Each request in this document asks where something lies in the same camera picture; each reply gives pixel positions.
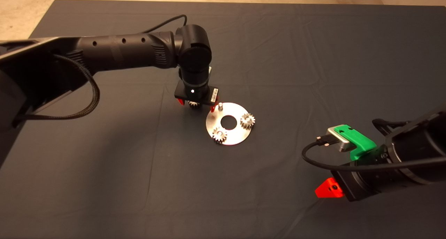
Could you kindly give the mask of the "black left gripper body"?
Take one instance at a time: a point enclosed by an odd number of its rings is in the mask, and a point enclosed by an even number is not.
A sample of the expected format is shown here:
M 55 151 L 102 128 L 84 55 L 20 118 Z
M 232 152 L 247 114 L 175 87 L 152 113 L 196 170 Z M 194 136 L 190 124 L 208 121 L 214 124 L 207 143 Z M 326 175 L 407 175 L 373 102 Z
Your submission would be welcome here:
M 174 96 L 183 101 L 193 101 L 203 105 L 214 106 L 218 104 L 219 92 L 220 89 L 218 87 L 209 86 L 208 84 L 195 87 L 187 85 L 180 80 L 174 91 Z

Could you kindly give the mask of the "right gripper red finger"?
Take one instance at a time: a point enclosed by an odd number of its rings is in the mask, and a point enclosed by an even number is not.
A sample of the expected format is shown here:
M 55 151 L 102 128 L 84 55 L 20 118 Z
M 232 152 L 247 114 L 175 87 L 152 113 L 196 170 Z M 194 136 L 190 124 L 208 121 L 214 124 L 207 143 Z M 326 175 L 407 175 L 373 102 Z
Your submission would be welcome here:
M 343 198 L 344 192 L 334 177 L 323 181 L 315 190 L 317 198 Z

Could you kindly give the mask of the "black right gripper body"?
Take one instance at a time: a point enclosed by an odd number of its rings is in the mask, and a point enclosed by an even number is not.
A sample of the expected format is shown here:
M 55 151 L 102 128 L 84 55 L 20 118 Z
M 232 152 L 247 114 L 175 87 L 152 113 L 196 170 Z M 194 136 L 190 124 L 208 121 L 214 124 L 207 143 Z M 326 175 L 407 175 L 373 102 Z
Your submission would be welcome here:
M 348 201 L 361 201 L 380 193 L 369 186 L 358 172 L 331 170 L 330 173 Z

